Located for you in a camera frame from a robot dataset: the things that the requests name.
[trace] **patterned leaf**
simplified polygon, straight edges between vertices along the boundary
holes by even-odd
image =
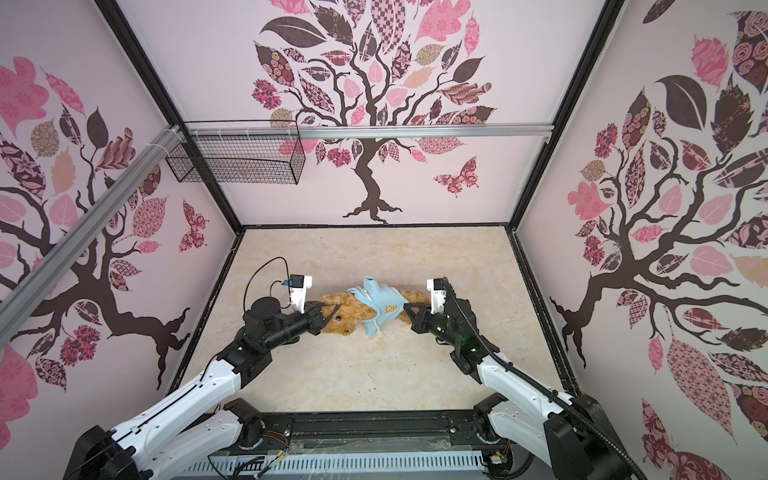
[[[727,241],[742,248],[768,247],[768,214],[756,215],[742,223]]]
[[[373,30],[371,30],[371,24],[368,24],[365,33],[360,38],[360,47],[358,48],[358,56],[360,61],[368,61],[376,53],[376,37],[373,36]]]
[[[479,96],[491,90],[491,82],[488,82],[478,88],[477,84],[458,84],[452,87],[444,88],[440,91],[450,101],[457,105],[476,104]]]
[[[668,253],[659,259],[659,264],[656,265],[656,273],[669,273],[678,268],[686,258],[688,258],[688,255],[680,256]]]
[[[453,66],[453,64],[456,62],[456,58],[458,58],[458,53],[461,49],[462,49],[462,42],[460,41],[458,45],[456,45],[455,47],[449,48],[448,50],[445,51],[444,54],[442,54],[442,60],[440,61],[440,68],[442,68],[443,71],[447,71],[450,67]]]
[[[270,20],[261,29],[261,33],[265,31],[274,31],[283,40],[298,48],[314,47],[326,40],[317,27],[297,17],[279,17]]]
[[[751,352],[763,346],[768,342],[768,332],[755,328],[737,328],[726,333],[718,339],[730,348],[740,352]]]
[[[400,44],[395,54],[395,59],[392,60],[392,80],[399,80],[406,76],[408,67],[411,66],[411,45],[408,41],[404,41]]]
[[[331,113],[334,112],[333,103],[331,103],[331,99],[326,92],[320,90],[316,85],[305,81],[303,78],[299,78],[299,81],[301,82],[301,87],[304,89],[306,98],[312,105],[318,107],[320,110],[329,111]]]
[[[768,373],[765,370],[738,353],[710,353],[710,358],[725,373],[750,382],[768,382]]]
[[[667,364],[685,396],[733,437],[726,386],[707,358],[692,346],[672,339]]]
[[[720,92],[715,104],[712,138],[723,155],[730,153],[746,137],[752,125],[750,96],[736,84],[729,84]]]
[[[418,139],[419,146],[424,152],[432,155],[440,155],[464,145],[456,137],[424,137]]]
[[[767,164],[768,148],[741,157],[728,165],[713,182],[725,188],[741,188],[760,178]]]
[[[38,357],[35,361],[35,372],[44,382],[60,386],[67,391],[67,371],[59,362]]]
[[[141,273],[141,270],[133,266],[131,262],[122,259],[112,262],[110,268],[114,268],[122,276],[133,276]]]
[[[688,170],[705,170],[712,162],[702,147],[683,140],[683,165]]]
[[[53,118],[32,129],[29,143],[38,157],[53,157],[58,152],[58,132],[53,126]]]
[[[62,105],[62,107],[64,108],[64,111],[62,111],[61,117],[58,119],[58,127],[62,134],[64,134],[64,136],[68,138],[70,142],[77,145],[78,147],[82,147],[83,139],[80,136],[80,128],[74,121],[74,118],[72,118],[69,110],[67,110],[64,105]]]
[[[650,143],[650,165],[656,170],[667,170],[672,166],[670,155],[664,147],[653,141]]]
[[[676,124],[701,130],[707,118],[707,96],[691,77],[670,75],[660,82],[667,89],[667,115]]]
[[[416,54],[416,63],[418,63],[421,66],[426,66],[434,62],[438,55],[440,55],[440,52],[444,48],[443,45],[438,45],[436,43],[431,43],[429,45],[424,45],[419,49],[419,53]]]
[[[725,330],[715,317],[703,308],[692,308],[683,313],[683,318],[695,326],[710,330]]]
[[[86,322],[101,325],[98,316],[98,306],[90,300],[80,300],[74,305],[74,310]]]
[[[578,231],[578,233],[576,233],[576,237],[588,237],[597,225],[597,220],[589,220],[587,223],[581,226],[581,229]]]
[[[627,207],[632,208],[640,200],[640,195],[645,188],[645,162],[643,162],[642,147],[629,164],[627,176],[624,177],[624,187],[627,189]]]
[[[683,191],[680,185],[667,190],[659,199],[659,210],[668,215],[674,215],[680,209],[683,201]]]
[[[654,367],[654,374],[657,373],[664,361],[664,347],[661,345],[661,338],[655,336],[648,344],[648,359]]]

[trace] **marble floor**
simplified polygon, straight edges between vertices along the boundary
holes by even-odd
[[[426,292],[426,280],[447,276],[472,304],[480,332],[515,365],[561,389],[554,363],[503,227],[328,228],[249,230],[184,375],[188,381],[243,325],[243,290],[262,263],[288,260],[291,273],[311,275],[308,300],[380,283]],[[250,285],[247,303],[285,278],[280,261]],[[287,304],[287,288],[273,294]],[[235,396],[263,412],[470,409],[492,394],[462,375],[451,347],[394,320],[366,336],[306,334],[273,351],[272,363]]]

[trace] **black cable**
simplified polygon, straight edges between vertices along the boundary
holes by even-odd
[[[458,308],[458,311],[462,314],[464,317],[464,321],[466,321],[467,325],[469,325],[469,329],[472,331],[472,335],[480,342],[480,344],[488,351],[488,354],[490,357],[496,361],[500,366],[504,367],[504,370],[508,372],[512,372],[515,375],[519,376],[521,379],[523,379],[527,384],[532,386],[533,388],[537,389],[539,392],[541,392],[542,395],[547,397],[547,400],[550,402],[553,402],[555,405],[562,408],[564,411],[566,411],[567,414],[571,416],[571,419],[575,420],[576,426],[582,427],[583,430],[586,430],[587,432],[590,432],[592,435],[598,437],[606,447],[608,447],[609,450],[613,451],[621,460],[627,465],[627,468],[629,469],[630,473],[632,475],[635,475],[637,477],[637,480],[647,480],[647,477],[643,473],[642,470],[640,470],[640,467],[637,466],[637,463],[634,462],[632,457],[627,454],[627,452],[614,440],[605,434],[600,428],[598,428],[590,419],[588,419],[586,416],[582,415],[581,412],[579,412],[573,405],[570,403],[564,401],[560,397],[558,397],[558,394],[556,392],[551,391],[547,387],[543,386],[541,383],[536,381],[535,379],[528,376],[525,372],[522,372],[519,369],[516,369],[511,362],[505,362],[504,360],[500,359],[494,352],[488,347],[488,344],[485,343],[482,336],[480,335],[480,332],[475,328],[475,326],[472,325],[472,322],[469,321],[469,318],[467,318],[466,313],[464,313],[464,310],[462,309],[462,306],[459,305],[456,295],[453,292],[453,288],[448,288],[448,297],[453,300],[453,303],[455,303],[456,307]]]
[[[288,282],[288,289],[289,289],[288,292],[289,292],[289,295],[290,295],[290,273],[288,272],[288,260],[286,260],[286,259],[284,259],[282,257],[274,257],[272,260],[270,260],[270,261],[266,262],[264,265],[260,266],[259,269],[256,270],[255,272],[253,272],[253,275],[251,275],[250,278],[248,279],[248,283],[245,286],[245,291],[243,292],[243,313],[245,313],[247,311],[247,309],[245,308],[245,297],[248,294],[248,287],[250,286],[251,281],[261,271],[261,269],[263,269],[265,266],[269,265],[270,263],[272,263],[273,261],[278,260],[278,259],[282,260],[286,264],[286,275],[287,275],[286,276],[286,281]]]

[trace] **black wire basket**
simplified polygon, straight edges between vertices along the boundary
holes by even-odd
[[[197,145],[202,157],[190,155],[190,148],[182,142],[165,159],[180,182],[298,184],[306,155],[296,123],[281,123],[281,127],[294,128],[281,128],[281,133],[274,134],[191,134],[187,141]],[[204,178],[208,172],[211,179]]]

